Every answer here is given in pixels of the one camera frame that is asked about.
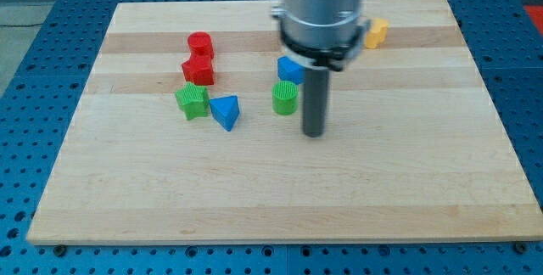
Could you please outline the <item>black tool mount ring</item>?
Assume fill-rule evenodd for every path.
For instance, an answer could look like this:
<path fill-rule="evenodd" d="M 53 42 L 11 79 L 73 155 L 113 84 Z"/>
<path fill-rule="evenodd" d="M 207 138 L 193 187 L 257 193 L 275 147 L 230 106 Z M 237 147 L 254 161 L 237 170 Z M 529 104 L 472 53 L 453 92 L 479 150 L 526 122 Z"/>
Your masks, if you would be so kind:
<path fill-rule="evenodd" d="M 296 42 L 283 29 L 279 22 L 279 36 L 285 56 L 298 65 L 311 70 L 330 70 L 341 72 L 356 59 L 364 46 L 364 38 L 370 29 L 370 20 L 362 20 L 357 25 L 355 35 L 347 42 L 331 48 L 309 48 Z"/>

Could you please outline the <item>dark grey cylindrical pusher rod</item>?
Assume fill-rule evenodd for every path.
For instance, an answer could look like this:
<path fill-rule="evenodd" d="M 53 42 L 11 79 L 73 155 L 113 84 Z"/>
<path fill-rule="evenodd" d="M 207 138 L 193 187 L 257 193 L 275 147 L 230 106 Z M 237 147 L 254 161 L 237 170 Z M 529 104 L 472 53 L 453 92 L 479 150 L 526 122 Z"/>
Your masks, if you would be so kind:
<path fill-rule="evenodd" d="M 305 69 L 302 131 L 310 138 L 318 138 L 324 133 L 328 89 L 329 72 L 327 70 Z"/>

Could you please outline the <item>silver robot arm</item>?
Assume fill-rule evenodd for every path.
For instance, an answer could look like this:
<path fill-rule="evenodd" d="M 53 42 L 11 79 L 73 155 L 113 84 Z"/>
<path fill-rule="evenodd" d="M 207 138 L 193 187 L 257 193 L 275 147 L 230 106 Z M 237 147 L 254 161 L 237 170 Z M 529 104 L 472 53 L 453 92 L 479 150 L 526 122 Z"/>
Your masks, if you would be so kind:
<path fill-rule="evenodd" d="M 325 132 L 330 74 L 359 54 L 369 28 L 359 23 L 361 0 L 281 0 L 271 14 L 285 53 L 304 68 L 302 131 L 318 138 Z"/>

